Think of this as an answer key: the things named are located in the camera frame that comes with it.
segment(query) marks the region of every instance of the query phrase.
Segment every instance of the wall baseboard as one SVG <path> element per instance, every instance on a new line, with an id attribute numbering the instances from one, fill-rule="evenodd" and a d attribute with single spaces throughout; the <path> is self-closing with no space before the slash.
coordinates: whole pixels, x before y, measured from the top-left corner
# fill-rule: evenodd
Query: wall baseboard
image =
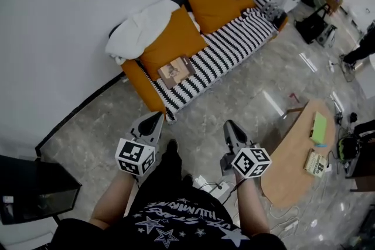
<path id="1" fill-rule="evenodd" d="M 57 124 L 47 135 L 46 137 L 35 147 L 35 152 L 37 157 L 42 157 L 42 151 L 40 150 L 43 145 L 61 128 L 63 127 L 70 119 L 72 119 L 76 114 L 78 114 L 87 104 L 92 102 L 96 97 L 102 94 L 105 90 L 109 89 L 114 85 L 117 81 L 119 81 L 123 76 L 125 76 L 124 72 L 121 72 L 117 75 L 114 79 L 111 79 L 107 82 L 104 86 L 97 89 L 93 92 L 90 96 L 88 96 L 78 107 L 76 107 L 68 116 L 66 116 L 59 124 Z"/>

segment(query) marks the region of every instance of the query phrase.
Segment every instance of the black and white marker cube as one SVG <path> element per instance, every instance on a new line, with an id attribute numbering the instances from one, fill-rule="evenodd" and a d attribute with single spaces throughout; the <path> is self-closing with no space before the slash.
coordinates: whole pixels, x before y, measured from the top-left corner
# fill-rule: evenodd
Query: black and white marker cube
<path id="1" fill-rule="evenodd" d="M 264 148 L 242 148 L 232 166 L 245 178 L 261 176 L 272 163 Z"/>
<path id="2" fill-rule="evenodd" d="M 120 139 L 115 158 L 120 170 L 143 176 L 155 162 L 155 147 Z"/>

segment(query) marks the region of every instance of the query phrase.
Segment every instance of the black and white striped blanket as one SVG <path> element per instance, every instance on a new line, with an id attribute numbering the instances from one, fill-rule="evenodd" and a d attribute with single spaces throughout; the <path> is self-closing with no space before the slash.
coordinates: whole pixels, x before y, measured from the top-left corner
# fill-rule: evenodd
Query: black and white striped blanket
<path id="1" fill-rule="evenodd" d="M 247 9 L 214 33 L 202 35 L 208 46 L 190 58 L 196 73 L 170 90 L 161 78 L 152 81 L 142 63 L 137 61 L 165 104 L 167 122 L 176 121 L 175 114 L 180 109 L 276 34 L 277 28 L 259 9 L 268 1 L 255 0 L 258 8 Z"/>

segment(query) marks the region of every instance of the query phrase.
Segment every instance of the book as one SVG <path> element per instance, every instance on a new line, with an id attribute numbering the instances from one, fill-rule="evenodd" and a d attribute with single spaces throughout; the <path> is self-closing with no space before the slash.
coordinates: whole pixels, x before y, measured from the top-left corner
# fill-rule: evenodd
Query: book
<path id="1" fill-rule="evenodd" d="M 310 138 L 316 144 L 323 144 L 324 137 L 326 135 L 327 119 L 319 112 L 315 113 L 314 120 L 312 123 Z"/>
<path id="2" fill-rule="evenodd" d="M 314 149 L 310 149 L 304 169 L 316 177 L 322 177 L 327 165 L 327 160 Z"/>
<path id="3" fill-rule="evenodd" d="M 158 69 L 168 89 L 195 74 L 195 69 L 187 56 L 180 56 Z"/>

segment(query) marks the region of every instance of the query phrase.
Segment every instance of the sofa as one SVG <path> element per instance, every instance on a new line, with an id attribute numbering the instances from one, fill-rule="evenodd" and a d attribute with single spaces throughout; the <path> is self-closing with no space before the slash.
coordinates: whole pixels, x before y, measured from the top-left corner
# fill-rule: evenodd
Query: sofa
<path id="1" fill-rule="evenodd" d="M 171 0 L 192 11 L 188 0 Z M 256 6 L 241 11 L 215 32 L 201 33 L 207 46 L 190 55 L 195 74 L 168 89 L 161 78 L 152 80 L 139 59 L 126 60 L 121 65 L 150 111 L 162 111 L 168 123 L 177 120 L 176 114 L 196 97 L 209 89 L 218 79 L 241 64 L 265 43 L 275 38 L 288 21 L 288 15 L 270 22 L 261 8 L 270 0 L 254 0 Z"/>

